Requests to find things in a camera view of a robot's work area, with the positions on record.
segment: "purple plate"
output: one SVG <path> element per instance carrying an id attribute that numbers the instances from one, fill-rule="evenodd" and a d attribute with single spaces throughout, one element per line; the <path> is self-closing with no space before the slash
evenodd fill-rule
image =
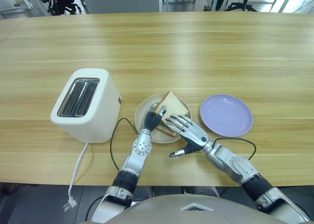
<path id="1" fill-rule="evenodd" d="M 201 105 L 201 118 L 213 132 L 225 137 L 238 137 L 253 125 L 249 107 L 240 99 L 217 94 L 206 98 Z"/>

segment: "wooden table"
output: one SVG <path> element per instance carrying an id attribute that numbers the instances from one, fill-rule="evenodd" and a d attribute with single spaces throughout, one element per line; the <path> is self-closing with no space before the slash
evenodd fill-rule
<path id="1" fill-rule="evenodd" d="M 133 119 L 147 97 L 172 90 L 199 118 L 202 101 L 230 94 L 251 108 L 255 167 L 273 185 L 314 184 L 314 17 L 185 12 L 75 15 L 0 22 L 0 181 L 69 184 L 83 147 L 50 121 L 70 75 L 107 69 Z M 122 123 L 118 164 L 135 134 Z M 139 185 L 236 185 L 201 153 L 170 159 L 185 142 L 153 144 Z M 249 144 L 226 141 L 249 156 Z M 109 185 L 109 143 L 89 147 L 76 184 Z"/>

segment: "toaster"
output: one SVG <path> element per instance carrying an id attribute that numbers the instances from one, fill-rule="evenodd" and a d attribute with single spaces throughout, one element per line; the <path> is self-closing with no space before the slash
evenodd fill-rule
<path id="1" fill-rule="evenodd" d="M 51 121 L 83 143 L 103 143 L 116 125 L 121 96 L 107 70 L 75 71 L 63 88 Z"/>

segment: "slice of bread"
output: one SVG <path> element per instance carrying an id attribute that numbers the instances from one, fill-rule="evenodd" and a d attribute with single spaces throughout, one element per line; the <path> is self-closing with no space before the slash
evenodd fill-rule
<path id="1" fill-rule="evenodd" d="M 179 99 L 171 92 L 165 94 L 163 99 L 159 102 L 159 104 L 153 109 L 153 112 L 158 113 L 163 106 L 167 106 L 167 112 L 162 116 L 162 123 L 166 123 L 166 118 L 170 117 L 170 115 L 186 115 L 188 113 L 188 109 L 179 101 Z M 158 131 L 161 131 L 171 137 L 175 137 L 176 133 L 170 129 L 168 129 L 164 125 L 158 125 L 156 127 Z"/>

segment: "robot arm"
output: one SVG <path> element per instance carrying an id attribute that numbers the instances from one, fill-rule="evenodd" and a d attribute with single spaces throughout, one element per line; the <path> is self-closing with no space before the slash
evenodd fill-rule
<path id="1" fill-rule="evenodd" d="M 133 142 L 131 153 L 124 160 L 112 185 L 108 187 L 92 217 L 92 222 L 105 223 L 131 206 L 146 157 L 152 150 L 151 132 L 166 113 L 165 106 L 158 114 L 151 111 L 153 107 L 152 105 L 149 108 L 138 136 Z"/>
<path id="2" fill-rule="evenodd" d="M 166 120 L 172 123 L 167 126 L 188 142 L 185 148 L 172 152 L 170 157 L 202 150 L 208 161 L 245 190 L 260 211 L 289 224 L 310 221 L 303 210 L 273 187 L 247 158 L 232 153 L 218 143 L 213 147 L 207 134 L 185 116 L 173 115 Z"/>

